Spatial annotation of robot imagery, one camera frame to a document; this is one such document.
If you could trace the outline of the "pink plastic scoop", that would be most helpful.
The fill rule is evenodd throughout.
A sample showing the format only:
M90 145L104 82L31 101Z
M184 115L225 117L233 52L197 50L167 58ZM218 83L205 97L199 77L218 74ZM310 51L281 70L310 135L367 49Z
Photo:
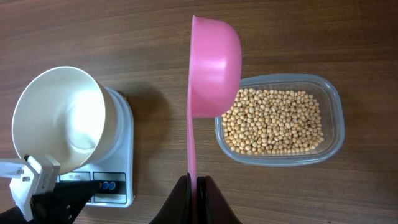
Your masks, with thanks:
M233 105L241 79L242 51L228 23L192 17L187 91L187 156L191 189L197 189L193 120L215 118Z

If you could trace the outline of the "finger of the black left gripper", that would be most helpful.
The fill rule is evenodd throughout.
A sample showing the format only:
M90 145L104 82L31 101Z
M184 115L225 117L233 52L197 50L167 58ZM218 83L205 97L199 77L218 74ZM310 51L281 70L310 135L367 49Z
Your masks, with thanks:
M100 190L100 181L59 182L52 192L34 195L30 201L39 224L71 224L86 203Z

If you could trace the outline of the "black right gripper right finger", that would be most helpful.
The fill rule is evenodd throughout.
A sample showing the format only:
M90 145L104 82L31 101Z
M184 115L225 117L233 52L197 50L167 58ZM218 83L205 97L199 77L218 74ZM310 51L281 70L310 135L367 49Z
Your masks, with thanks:
M210 176L197 178L199 224L242 224Z

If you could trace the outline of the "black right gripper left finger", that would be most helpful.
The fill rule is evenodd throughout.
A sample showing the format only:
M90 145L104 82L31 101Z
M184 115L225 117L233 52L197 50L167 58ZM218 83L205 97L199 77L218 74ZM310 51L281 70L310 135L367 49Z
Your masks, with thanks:
M192 224L190 174L181 176L150 224Z

